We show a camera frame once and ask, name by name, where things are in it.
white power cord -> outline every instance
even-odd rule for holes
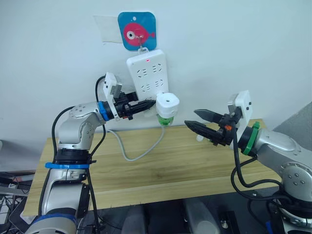
[[[113,130],[108,130],[107,132],[112,133],[113,135],[116,136],[118,143],[119,143],[119,146],[121,148],[122,155],[125,158],[125,160],[127,160],[129,162],[133,162],[133,161],[136,161],[136,160],[144,157],[145,155],[147,155],[150,151],[152,151],[153,148],[155,148],[155,146],[157,146],[160,143],[160,141],[163,139],[163,137],[165,135],[165,128],[163,126],[161,126],[161,135],[160,135],[158,141],[156,141],[156,143],[154,145],[152,145],[152,147],[149,148],[145,153],[143,153],[142,155],[140,155],[136,158],[128,158],[127,157],[126,152],[125,152],[125,148],[124,148],[122,141],[121,141],[121,138],[120,138],[120,136],[118,136],[117,133],[115,133]]]

green ring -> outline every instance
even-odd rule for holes
[[[253,145],[254,145],[254,141],[258,135],[258,130],[260,128],[260,123],[257,121],[256,123],[254,123],[253,125],[253,132],[252,135],[249,138],[249,141],[247,143],[247,146],[243,152],[244,155],[248,155],[250,150],[252,149]]]

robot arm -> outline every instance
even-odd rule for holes
[[[246,91],[235,95],[229,103],[230,114],[220,115],[209,110],[195,110],[204,120],[215,122],[219,130],[215,131],[196,121],[185,121],[195,133],[211,140],[214,145],[230,145],[233,148],[232,127],[237,128],[238,147],[243,154],[257,157],[263,165],[271,168],[282,178],[282,195],[292,201],[286,209],[280,208],[283,218],[283,232],[300,230],[312,232],[312,152],[302,148],[290,137],[260,129],[255,124],[247,127],[251,116],[250,98],[245,101],[236,99],[246,95]]]
[[[115,79],[113,74],[107,78]],[[132,119],[132,115],[151,108],[156,101],[145,100],[135,105],[136,93],[120,92],[120,84],[110,85],[109,101],[90,102],[73,107],[68,119],[59,128],[59,144],[49,169],[39,201],[39,218],[27,234],[76,233],[77,218],[88,211],[90,185],[83,183],[88,176],[95,129],[111,119]]]

electrical outlet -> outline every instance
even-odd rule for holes
[[[131,57],[127,66],[139,100],[156,100],[157,94],[168,92],[166,57],[161,50]]]

wooden tabletop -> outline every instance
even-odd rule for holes
[[[265,127],[260,119],[251,120],[250,126],[255,121]],[[208,126],[218,129],[216,124]],[[118,132],[130,158],[149,149],[160,133],[160,128]],[[95,134],[92,148],[101,137],[102,134]],[[248,158],[241,155],[241,161]],[[53,146],[49,138],[36,170],[24,215],[38,213],[39,196],[48,172],[44,164],[52,159]],[[163,140],[150,153],[134,162],[123,158],[117,139],[107,133],[93,159],[97,163],[90,166],[90,171],[98,209],[234,192],[230,182],[234,168],[233,151],[228,146],[215,147],[207,139],[196,141],[196,134],[186,126],[167,128]],[[275,172],[257,161],[245,166],[242,171],[247,182],[260,178],[280,181]],[[270,186],[274,184],[262,184],[255,188]]]

